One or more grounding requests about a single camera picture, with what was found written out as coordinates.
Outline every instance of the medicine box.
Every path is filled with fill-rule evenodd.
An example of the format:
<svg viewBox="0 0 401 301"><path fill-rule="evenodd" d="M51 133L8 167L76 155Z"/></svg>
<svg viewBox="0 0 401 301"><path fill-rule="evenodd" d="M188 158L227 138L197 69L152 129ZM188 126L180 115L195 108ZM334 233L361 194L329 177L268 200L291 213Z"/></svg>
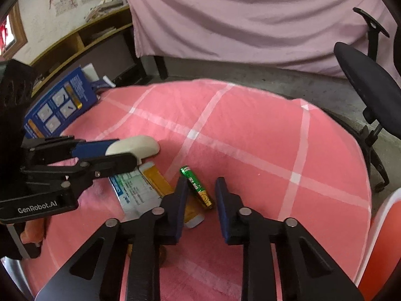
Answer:
<svg viewBox="0 0 401 301"><path fill-rule="evenodd" d="M27 138L59 136L77 117L97 101L81 67L50 89L25 116Z"/></svg>

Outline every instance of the window frame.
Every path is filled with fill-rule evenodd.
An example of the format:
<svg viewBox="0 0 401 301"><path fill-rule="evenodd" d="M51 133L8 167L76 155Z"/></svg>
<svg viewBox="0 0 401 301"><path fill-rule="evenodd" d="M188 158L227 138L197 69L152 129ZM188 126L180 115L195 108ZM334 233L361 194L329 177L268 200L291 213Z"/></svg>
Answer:
<svg viewBox="0 0 401 301"><path fill-rule="evenodd" d="M18 2L14 4L9 13L9 21L15 42L2 54L2 57L6 60L11 59L28 42L21 20Z"/></svg>

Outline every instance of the green battery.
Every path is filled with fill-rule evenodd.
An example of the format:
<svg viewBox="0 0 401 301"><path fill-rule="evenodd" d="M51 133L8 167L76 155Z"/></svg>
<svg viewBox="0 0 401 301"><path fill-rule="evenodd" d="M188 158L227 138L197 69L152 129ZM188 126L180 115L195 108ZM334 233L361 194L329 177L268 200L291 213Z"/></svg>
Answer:
<svg viewBox="0 0 401 301"><path fill-rule="evenodd" d="M215 206L214 201L208 195L206 189L202 186L199 182L198 178L196 177L195 173L189 168L188 165L185 165L180 169L181 173L191 182L194 190L196 191L198 199L201 200L202 205L207 209L212 209Z"/></svg>

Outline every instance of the orange chair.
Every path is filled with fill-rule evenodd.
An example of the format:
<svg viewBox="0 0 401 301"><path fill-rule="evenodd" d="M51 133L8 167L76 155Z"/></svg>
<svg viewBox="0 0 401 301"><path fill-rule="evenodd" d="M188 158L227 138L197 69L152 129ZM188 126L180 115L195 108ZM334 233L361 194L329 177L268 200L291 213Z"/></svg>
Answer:
<svg viewBox="0 0 401 301"><path fill-rule="evenodd" d="M355 281L365 301L382 300L389 288L394 289L394 280L401 278L400 259L401 189L398 189L384 201L370 227L366 252ZM401 291L401 283L396 285Z"/></svg>

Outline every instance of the pink bedsheet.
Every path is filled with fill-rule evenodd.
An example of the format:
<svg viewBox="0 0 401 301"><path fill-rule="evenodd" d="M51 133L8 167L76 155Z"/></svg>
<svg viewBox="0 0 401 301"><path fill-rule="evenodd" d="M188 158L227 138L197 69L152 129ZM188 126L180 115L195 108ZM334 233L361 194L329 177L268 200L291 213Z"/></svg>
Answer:
<svg viewBox="0 0 401 301"><path fill-rule="evenodd" d="M214 195L219 176L265 217L293 216L355 278L370 224L370 186L354 139L297 99L212 80L108 91L66 131L87 140L154 137L154 162L175 186L189 165ZM76 211L53 216L38 259L23 267L36 294L110 217L123 218L107 179L83 193ZM167 248L162 300L239 300L242 249L225 245L217 211Z"/></svg>
<svg viewBox="0 0 401 301"><path fill-rule="evenodd" d="M378 62L398 80L392 61L396 24L381 0L128 0L136 53L268 64L343 76L338 41L367 51L359 7L391 33L380 40Z"/></svg>

